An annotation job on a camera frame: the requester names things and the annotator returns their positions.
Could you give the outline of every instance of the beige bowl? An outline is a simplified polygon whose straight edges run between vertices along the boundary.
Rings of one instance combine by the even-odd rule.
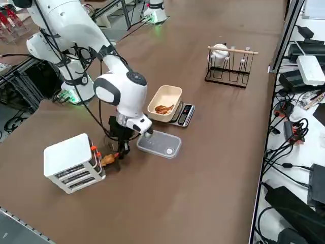
[[[171,121],[181,101],[182,92],[183,90],[179,87],[171,85],[161,86],[148,106],[149,118],[161,122]],[[155,108],[159,105],[170,107],[173,104],[174,108],[167,114],[158,114],[155,111]]]

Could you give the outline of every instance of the fried food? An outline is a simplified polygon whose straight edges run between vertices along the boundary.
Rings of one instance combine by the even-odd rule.
[[[175,106],[174,104],[170,107],[166,107],[164,105],[159,105],[159,106],[155,107],[155,111],[158,114],[167,114],[169,111],[173,110],[174,106]]]

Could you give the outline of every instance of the white router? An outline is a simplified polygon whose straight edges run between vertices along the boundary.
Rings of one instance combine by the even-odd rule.
[[[44,175],[70,194],[105,179],[102,156],[81,134],[44,150]]]
[[[325,75],[317,58],[312,55],[306,55],[298,42],[295,41],[295,43],[303,53],[303,55],[298,56],[297,65],[304,83],[313,86],[324,85]]]

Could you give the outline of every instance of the brown table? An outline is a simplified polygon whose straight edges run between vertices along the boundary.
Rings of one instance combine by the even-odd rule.
[[[0,145],[0,205],[57,243],[247,243],[262,163],[273,79],[267,66],[282,28],[282,1],[166,0],[170,19],[143,26],[118,50],[148,83],[147,104],[161,85],[183,89],[196,105],[172,160],[136,149],[122,171],[67,195],[43,176],[43,150],[103,133],[82,107],[43,101]],[[204,82],[207,46],[227,42],[258,51],[247,89]],[[99,73],[98,63],[90,70]],[[97,113],[97,100],[90,108]],[[104,121],[115,114],[104,106]]]

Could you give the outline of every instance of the metal frame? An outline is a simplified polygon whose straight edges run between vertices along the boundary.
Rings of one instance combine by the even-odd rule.
[[[223,61],[223,64],[221,66],[216,67],[216,58],[212,57],[212,51],[211,49],[209,49],[207,74],[204,80],[206,82],[230,85],[239,88],[246,88],[253,64],[254,54],[244,53],[243,56],[240,58],[240,60],[243,60],[244,62],[240,62],[238,68],[235,68],[235,59],[238,59],[238,57],[235,57],[235,53],[229,52],[227,57]],[[223,80],[223,74],[225,72],[228,73],[227,81]],[[237,75],[236,80],[231,79],[231,76],[233,75]]]
[[[126,26],[127,26],[128,29],[131,28],[131,23],[130,23],[130,19],[128,17],[128,11],[127,11],[127,8],[126,8],[125,0],[114,0],[114,1],[110,2],[109,4],[107,4],[106,6],[102,7],[96,13],[95,19],[101,17],[108,10],[110,10],[112,7],[114,7],[115,5],[117,5],[119,3],[122,3],[122,9],[123,9],[123,13],[124,13],[125,21],[126,21]]]
[[[8,210],[4,209],[1,206],[0,206],[0,215],[4,215],[4,216],[6,216],[7,218],[9,218],[9,219],[11,219],[13,221],[16,221],[17,223],[21,224],[23,227],[25,227],[26,229],[30,230],[35,235],[41,237],[42,239],[44,239],[48,243],[55,244],[55,242],[52,241],[50,238],[48,238],[47,236],[43,235],[41,232],[38,232],[35,228],[33,228],[32,226],[26,224],[23,220],[21,220],[20,218],[18,218],[17,216],[15,216],[14,214],[12,214],[11,212],[9,212]]]
[[[300,14],[300,10],[303,6],[305,0],[291,0],[291,4],[289,6],[289,11],[285,18],[283,30],[277,44],[277,47],[274,52],[274,56],[272,58],[272,62],[270,64],[270,72],[271,73],[278,73],[283,56],[287,49],[289,40],[291,38],[292,32],[294,30],[296,21]]]

